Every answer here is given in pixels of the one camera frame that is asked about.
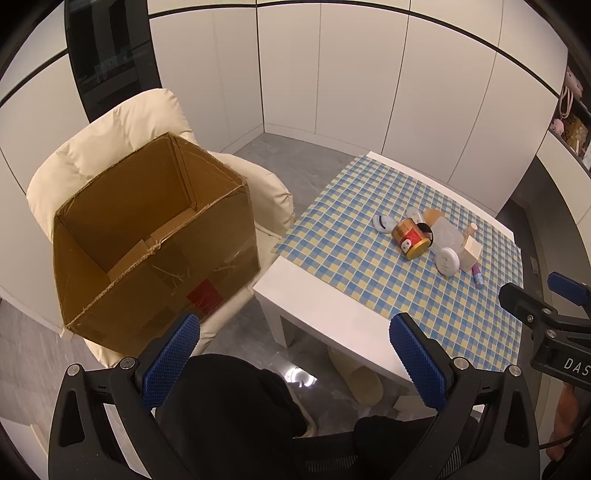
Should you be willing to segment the operator right hand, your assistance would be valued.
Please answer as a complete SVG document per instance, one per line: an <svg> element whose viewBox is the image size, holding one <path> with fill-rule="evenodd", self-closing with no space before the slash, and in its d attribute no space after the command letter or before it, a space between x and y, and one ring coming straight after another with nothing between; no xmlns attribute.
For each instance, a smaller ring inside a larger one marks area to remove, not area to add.
<svg viewBox="0 0 591 480"><path fill-rule="evenodd" d="M552 440L557 441L572 435L579 417L579 401L575 396L575 387L565 383L556 409Z"/></svg>

